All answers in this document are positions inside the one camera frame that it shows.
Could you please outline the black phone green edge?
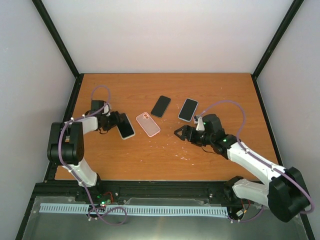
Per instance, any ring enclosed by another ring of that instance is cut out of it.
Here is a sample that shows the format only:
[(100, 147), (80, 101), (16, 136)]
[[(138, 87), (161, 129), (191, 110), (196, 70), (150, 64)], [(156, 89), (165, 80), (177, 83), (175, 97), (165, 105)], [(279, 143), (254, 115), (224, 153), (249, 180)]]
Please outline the black phone green edge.
[(155, 103), (150, 114), (155, 117), (162, 118), (170, 103), (171, 99), (169, 97), (161, 95)]

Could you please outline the pink phone case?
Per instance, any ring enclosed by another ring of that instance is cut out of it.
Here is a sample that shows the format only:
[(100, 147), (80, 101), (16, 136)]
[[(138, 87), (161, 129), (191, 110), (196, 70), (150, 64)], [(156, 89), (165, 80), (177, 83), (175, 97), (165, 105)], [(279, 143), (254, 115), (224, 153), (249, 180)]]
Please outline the pink phone case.
[(148, 137), (151, 138), (156, 134), (160, 133), (160, 127), (156, 124), (156, 122), (147, 112), (141, 113), (135, 119)]

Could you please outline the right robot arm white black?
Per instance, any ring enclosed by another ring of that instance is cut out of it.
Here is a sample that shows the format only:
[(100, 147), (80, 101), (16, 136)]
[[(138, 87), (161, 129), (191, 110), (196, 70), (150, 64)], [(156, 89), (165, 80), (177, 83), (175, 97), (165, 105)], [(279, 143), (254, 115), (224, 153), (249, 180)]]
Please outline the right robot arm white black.
[(174, 134), (196, 146), (210, 146), (215, 154), (240, 165), (260, 180), (256, 183), (239, 176), (232, 178), (225, 189), (229, 201), (239, 198), (256, 202), (285, 223), (298, 214), (307, 214), (306, 208), (314, 209), (298, 169), (285, 168), (260, 156), (238, 137), (227, 134), (215, 114), (196, 116), (194, 122), (195, 127), (184, 125)]

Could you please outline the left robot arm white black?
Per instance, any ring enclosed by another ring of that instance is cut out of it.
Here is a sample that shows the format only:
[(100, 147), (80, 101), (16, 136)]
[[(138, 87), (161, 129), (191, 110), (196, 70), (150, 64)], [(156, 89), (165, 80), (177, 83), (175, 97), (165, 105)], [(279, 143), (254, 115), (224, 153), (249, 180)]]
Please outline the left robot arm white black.
[(85, 160), (84, 136), (95, 131), (108, 132), (124, 122), (118, 111), (103, 100), (92, 100), (90, 110), (81, 117), (66, 122), (54, 122), (50, 127), (47, 158), (57, 166), (65, 168), (81, 187), (86, 186), (86, 195), (92, 201), (103, 198), (104, 188), (100, 176)]

